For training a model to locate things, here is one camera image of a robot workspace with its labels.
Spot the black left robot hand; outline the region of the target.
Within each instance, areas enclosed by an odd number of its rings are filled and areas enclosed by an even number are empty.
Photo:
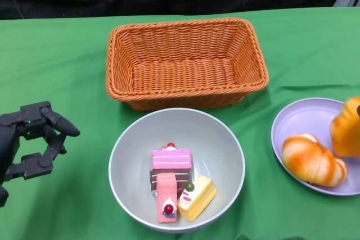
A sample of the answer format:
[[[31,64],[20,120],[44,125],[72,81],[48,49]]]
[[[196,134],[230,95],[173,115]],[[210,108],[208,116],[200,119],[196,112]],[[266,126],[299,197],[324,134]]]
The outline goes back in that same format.
[[[51,173],[54,159],[66,153],[66,137],[79,135],[78,128],[54,112],[49,101],[21,106],[17,112],[1,115],[1,183]],[[21,137],[27,141],[43,138],[47,143],[45,152],[25,155],[20,163],[15,164]]]

